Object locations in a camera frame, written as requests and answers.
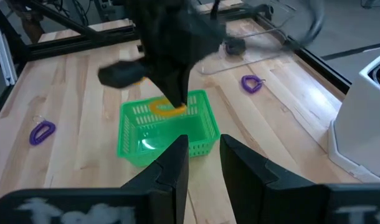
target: gray floor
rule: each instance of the gray floor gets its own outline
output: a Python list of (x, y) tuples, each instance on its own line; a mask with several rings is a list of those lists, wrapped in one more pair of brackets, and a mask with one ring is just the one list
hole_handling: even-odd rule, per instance
[[(212, 2), (212, 0), (200, 0), (203, 4)], [(256, 5), (264, 1), (244, 0), (250, 4)], [(302, 36), (309, 26), (308, 13), (300, 1), (307, 0), (281, 0), (280, 2), (289, 4), (297, 9), (296, 16), (283, 28), (287, 34), (294, 37)], [(79, 0), (86, 8), (88, 0)], [(0, 8), (3, 13), (8, 14), (9, 8), (4, 1), (0, 2)], [(316, 38), (316, 40), (307, 48), (318, 56), (325, 56), (345, 50), (364, 47), (366, 45), (380, 43), (380, 7), (373, 9), (364, 9), (360, 6), (359, 0), (325, 0), (326, 21), (325, 25)], [(276, 10), (275, 20), (277, 24), (281, 23), (285, 17), (285, 12)], [(94, 4), (88, 13), (90, 24), (99, 23), (101, 20), (97, 14)], [(9, 22), (21, 34), (25, 43), (29, 44), (29, 39), (25, 35), (19, 18), (13, 13), (9, 17)], [(41, 22), (46, 32), (53, 32), (65, 29), (62, 25), (45, 18)], [(370, 61), (380, 54), (379, 50), (351, 55), (349, 57), (329, 60), (327, 63), (335, 70), (339, 71), (348, 80), (354, 80), (357, 73), (366, 66)], [(0, 70), (0, 93), (4, 89), (4, 82), (1, 78)]]

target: green basket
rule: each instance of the green basket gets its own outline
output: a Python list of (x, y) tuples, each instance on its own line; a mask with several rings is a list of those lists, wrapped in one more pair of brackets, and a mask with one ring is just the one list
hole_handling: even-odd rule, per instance
[[(221, 135), (204, 90), (190, 91), (184, 114), (164, 118), (150, 111), (149, 98), (121, 105), (118, 157), (135, 166), (150, 165), (181, 134), (189, 136), (189, 156), (208, 154)], [(173, 109), (163, 105), (162, 110)]]

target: purple plastic ring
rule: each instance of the purple plastic ring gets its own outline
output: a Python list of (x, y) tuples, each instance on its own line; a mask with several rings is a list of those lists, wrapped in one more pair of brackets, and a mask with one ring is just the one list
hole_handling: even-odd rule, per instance
[[(40, 134), (39, 137), (36, 137), (38, 133), (46, 127), (46, 131), (44, 131), (42, 134)], [(42, 143), (47, 137), (49, 137), (53, 132), (55, 131), (55, 124), (51, 123), (50, 121), (42, 121), (40, 122), (29, 135), (29, 143), (33, 146), (37, 146), (40, 143)]]
[[(248, 80), (255, 81), (257, 83), (257, 85), (255, 85), (253, 88), (248, 86), (248, 84), (247, 84)], [(262, 85), (264, 84), (264, 81), (265, 80), (261, 80), (256, 75), (244, 75), (241, 78), (242, 88), (245, 89), (249, 93), (255, 93), (256, 91), (260, 90), (262, 88)]]

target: wooden table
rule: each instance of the wooden table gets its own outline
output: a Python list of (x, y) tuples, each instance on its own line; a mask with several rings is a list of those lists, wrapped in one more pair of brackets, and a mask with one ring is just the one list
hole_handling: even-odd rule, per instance
[[(93, 28), (126, 25), (115, 21)], [(45, 34), (41, 41), (72, 35), (73, 31), (65, 30)], [(102, 86), (97, 78), (100, 66), (139, 57), (136, 43), (26, 65), (0, 113), (0, 197), (25, 188), (119, 187), (141, 171), (116, 156), (119, 108), (124, 102), (161, 92), (150, 81), (121, 91)], [(239, 84), (249, 74), (266, 79), (253, 95)], [(207, 91), (221, 133), (316, 183), (358, 182), (326, 153), (328, 125), (341, 105), (337, 97), (343, 96), (295, 55), (214, 75), (193, 70), (189, 89)], [(28, 137), (37, 115), (55, 123), (57, 130), (34, 147)], [(235, 223), (218, 142), (208, 156), (190, 160), (185, 222)]]

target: white device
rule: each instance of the white device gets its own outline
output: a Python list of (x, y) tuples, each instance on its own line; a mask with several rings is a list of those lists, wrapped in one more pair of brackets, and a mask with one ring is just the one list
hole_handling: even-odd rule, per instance
[(328, 131), (328, 156), (362, 182), (380, 182), (380, 84), (369, 72), (380, 56), (362, 69)]

